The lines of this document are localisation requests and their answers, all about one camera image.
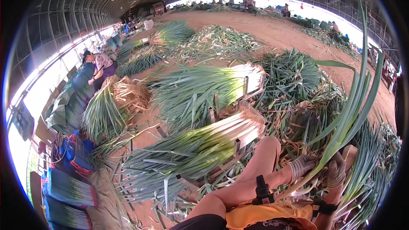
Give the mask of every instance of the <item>blue shirt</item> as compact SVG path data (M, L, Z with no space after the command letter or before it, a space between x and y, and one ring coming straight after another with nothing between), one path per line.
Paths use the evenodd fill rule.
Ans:
M127 32L130 30L130 26L131 26L131 25L129 25L129 24L126 25L125 33L127 33Z

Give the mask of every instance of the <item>yellow cloth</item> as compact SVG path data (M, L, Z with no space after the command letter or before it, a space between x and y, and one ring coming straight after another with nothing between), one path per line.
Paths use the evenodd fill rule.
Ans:
M313 207L307 205L296 208L290 202L272 203L263 205L239 205L226 213L226 227L228 229L241 230L257 222L275 218L293 218L308 230L317 230L317 227L309 221L313 215Z

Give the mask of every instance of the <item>purple pants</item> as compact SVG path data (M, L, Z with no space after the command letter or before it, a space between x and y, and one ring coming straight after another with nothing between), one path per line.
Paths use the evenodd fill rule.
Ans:
M110 65L108 68L104 68L104 73L102 74L102 77L95 79L95 81L92 83L92 86L94 87L95 91L101 89L101 86L107 77L115 75L117 68L118 63L116 61L113 61L112 65Z

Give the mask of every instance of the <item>wristwatch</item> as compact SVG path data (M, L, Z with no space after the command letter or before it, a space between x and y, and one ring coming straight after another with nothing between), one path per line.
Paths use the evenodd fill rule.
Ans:
M330 216L338 209L339 205L339 203L337 205L327 204L321 198L317 198L313 202L313 217L316 217L318 212Z

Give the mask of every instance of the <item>work glove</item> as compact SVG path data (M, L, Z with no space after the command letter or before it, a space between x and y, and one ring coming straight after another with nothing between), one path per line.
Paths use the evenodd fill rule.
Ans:
M339 152L337 152L330 159L327 174L328 174L327 175L328 177L327 188L328 189L336 189L339 186L344 184L345 177L346 177L345 161Z
M309 170L314 169L317 160L318 157L316 156L301 155L294 161L289 162L288 165L291 167L292 172L291 183L294 183Z

